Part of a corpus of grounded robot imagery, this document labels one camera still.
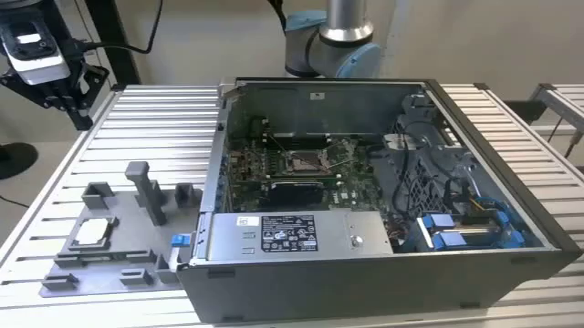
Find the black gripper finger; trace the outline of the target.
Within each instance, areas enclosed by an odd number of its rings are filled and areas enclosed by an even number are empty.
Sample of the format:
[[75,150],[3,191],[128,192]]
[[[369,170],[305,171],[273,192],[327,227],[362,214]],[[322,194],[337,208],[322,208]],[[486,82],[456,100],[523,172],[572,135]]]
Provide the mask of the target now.
[[108,80],[108,75],[110,70],[107,68],[90,65],[86,61],[80,61],[79,66],[71,73],[67,114],[79,131],[87,131],[94,125],[90,110]]
[[1,75],[1,85],[44,108],[55,107],[60,111],[73,109],[67,79],[28,85],[15,72],[7,72]]

